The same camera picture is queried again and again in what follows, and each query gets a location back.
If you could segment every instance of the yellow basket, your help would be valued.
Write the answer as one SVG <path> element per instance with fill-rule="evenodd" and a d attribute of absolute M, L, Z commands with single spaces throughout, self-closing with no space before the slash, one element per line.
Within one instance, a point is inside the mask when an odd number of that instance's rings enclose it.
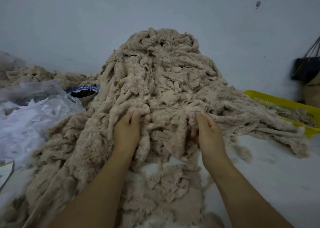
<path fill-rule="evenodd" d="M 307 110 L 308 114 L 314 118 L 317 126 L 320 126 L 320 108 L 308 106 L 305 104 L 301 103 L 296 103 L 293 101 L 286 100 L 284 98 L 279 98 L 279 97 L 274 97 L 268 94 L 264 94 L 261 92 L 256 92 L 252 90 L 247 90 L 244 92 L 246 95 L 248 95 L 251 99 L 254 101 L 265 105 L 265 106 L 278 106 L 281 108 L 301 108 Z M 285 117 L 281 117 L 285 119 L 286 121 L 292 122 L 294 126 L 300 127 L 304 126 L 306 131 L 305 131 L 305 136 L 307 138 L 311 138 L 313 135 L 320 133 L 320 128 L 314 128 L 305 124 L 301 124 L 297 121 L 287 119 Z"/>

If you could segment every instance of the wall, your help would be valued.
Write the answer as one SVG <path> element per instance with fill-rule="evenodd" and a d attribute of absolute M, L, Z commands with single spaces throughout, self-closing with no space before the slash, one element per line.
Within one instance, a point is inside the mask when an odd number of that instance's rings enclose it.
<path fill-rule="evenodd" d="M 320 34 L 320 0 L 0 0 L 0 50 L 50 70 L 98 72 L 140 30 L 189 32 L 230 85 L 289 99 L 292 61 Z"/>

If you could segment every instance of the forearm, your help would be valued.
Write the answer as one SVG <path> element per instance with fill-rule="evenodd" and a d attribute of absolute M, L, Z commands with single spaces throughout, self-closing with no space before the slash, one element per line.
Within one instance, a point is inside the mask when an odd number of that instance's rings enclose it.
<path fill-rule="evenodd" d="M 234 228 L 293 227 L 254 189 L 229 159 L 209 164 L 207 169 L 218 186 Z"/>
<path fill-rule="evenodd" d="M 92 182 L 58 215 L 50 228 L 113 227 L 131 153 L 114 149 Z"/>

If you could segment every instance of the black bag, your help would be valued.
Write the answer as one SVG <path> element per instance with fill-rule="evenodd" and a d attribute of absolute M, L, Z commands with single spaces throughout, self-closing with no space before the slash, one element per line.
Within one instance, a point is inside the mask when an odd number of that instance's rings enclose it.
<path fill-rule="evenodd" d="M 314 50 L 317 48 L 315 57 L 311 57 Z M 292 80 L 300 80 L 304 84 L 310 82 L 320 71 L 320 37 L 315 41 L 313 46 L 308 50 L 303 58 L 298 58 L 294 63 L 294 73 L 291 76 Z"/>

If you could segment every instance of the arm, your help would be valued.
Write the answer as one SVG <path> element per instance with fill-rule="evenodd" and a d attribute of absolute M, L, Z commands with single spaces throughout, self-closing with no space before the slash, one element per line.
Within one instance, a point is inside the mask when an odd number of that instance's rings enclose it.
<path fill-rule="evenodd" d="M 232 226 L 293 228 L 233 166 L 213 119 L 202 113 L 196 113 L 196 119 L 203 164 L 218 186 Z"/>
<path fill-rule="evenodd" d="M 127 113 L 122 117 L 114 129 L 114 151 L 111 157 L 49 228 L 114 226 L 125 175 L 139 142 L 139 132 L 139 116 L 136 113 Z"/>

